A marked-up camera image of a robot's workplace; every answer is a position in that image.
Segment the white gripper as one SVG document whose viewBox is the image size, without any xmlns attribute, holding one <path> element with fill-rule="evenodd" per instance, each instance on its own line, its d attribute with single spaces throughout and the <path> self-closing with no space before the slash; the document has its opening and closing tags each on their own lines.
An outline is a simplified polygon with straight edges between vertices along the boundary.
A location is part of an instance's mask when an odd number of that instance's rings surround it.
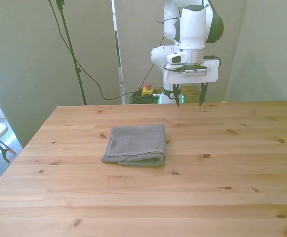
<svg viewBox="0 0 287 237">
<path fill-rule="evenodd" d="M 199 96 L 199 106 L 204 102 L 208 83 L 218 80 L 218 69 L 220 59 L 205 58 L 199 65 L 187 66 L 186 64 L 166 64 L 164 65 L 164 83 L 174 84 L 173 94 L 177 106 L 180 105 L 181 87 L 179 84 L 197 84 L 201 83 L 201 92 Z"/>
</svg>

